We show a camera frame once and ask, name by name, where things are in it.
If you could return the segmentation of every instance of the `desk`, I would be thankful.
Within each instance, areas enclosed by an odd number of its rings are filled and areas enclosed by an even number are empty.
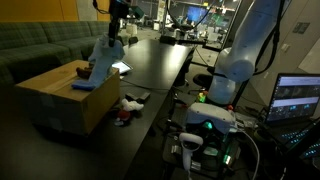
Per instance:
[[[189,51],[156,40],[127,46],[124,61],[133,70],[124,79],[170,89]],[[1,96],[5,104],[0,109],[0,179],[123,179],[169,91],[150,91],[125,82],[120,91],[120,98],[128,92],[151,92],[142,116],[122,128],[106,116],[88,138],[75,145],[65,137],[65,144],[44,138],[18,110],[18,103],[10,101],[9,95]]]

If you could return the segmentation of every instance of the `computer monitor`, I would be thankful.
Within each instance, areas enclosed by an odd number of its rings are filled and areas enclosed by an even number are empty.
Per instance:
[[[206,9],[196,6],[189,6],[188,8],[188,21],[198,22],[206,14]]]
[[[320,74],[278,74],[268,124],[303,120],[313,116],[320,97]]]

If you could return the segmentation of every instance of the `toy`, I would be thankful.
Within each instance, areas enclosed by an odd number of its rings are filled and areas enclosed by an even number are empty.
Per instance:
[[[131,117],[131,111],[139,111],[144,105],[137,103],[137,101],[128,101],[127,99],[123,99],[121,101],[122,109],[119,110],[117,114],[117,119],[115,122],[116,126],[122,126],[127,122]]]
[[[86,77],[89,76],[89,79],[88,81],[82,79],[74,81],[71,85],[74,89],[92,91],[99,87],[105,78],[112,74],[112,64],[117,59],[122,59],[125,54],[120,41],[116,40],[114,46],[110,47],[108,44],[109,39],[107,33],[104,33],[102,37],[97,39],[93,52],[88,59],[90,64],[94,64],[92,72],[86,74]]]

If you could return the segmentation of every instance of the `white device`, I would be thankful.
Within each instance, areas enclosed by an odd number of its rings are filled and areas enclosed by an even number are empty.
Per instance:
[[[194,134],[181,133],[179,135],[179,140],[181,141],[182,146],[183,168],[186,171],[189,171],[191,167],[192,153],[198,150],[199,147],[203,144],[203,139],[200,136]]]
[[[236,127],[236,118],[232,111],[205,103],[193,103],[188,108],[187,124],[199,124],[206,120],[210,120],[223,134],[229,133],[231,128]]]
[[[235,84],[248,80],[254,73],[260,49],[274,26],[280,7],[279,0],[255,0],[240,24],[232,48],[220,52],[207,98],[228,104]]]

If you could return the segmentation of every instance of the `sofa cushion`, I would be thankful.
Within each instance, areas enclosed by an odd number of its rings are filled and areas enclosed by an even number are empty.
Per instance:
[[[109,22],[106,21],[88,21],[91,36],[102,35],[109,31]]]
[[[66,41],[58,41],[54,42],[54,44],[64,46],[69,48],[71,59],[83,59],[81,51],[90,51],[93,49],[94,44],[97,38],[95,37],[86,37],[86,38],[79,38],[79,39],[70,39]]]
[[[62,64],[70,62],[69,49],[55,44],[41,44],[33,46],[25,46],[20,48],[0,50],[2,57],[9,60],[9,62],[26,61],[39,56],[56,55]]]
[[[0,56],[0,88],[3,86],[14,85],[13,77],[7,68],[9,60]]]
[[[17,23],[0,23],[0,49],[26,46]]]
[[[49,42],[65,41],[91,36],[86,21],[77,22],[42,22]]]
[[[16,23],[19,32],[27,46],[48,43],[48,38],[40,23]]]

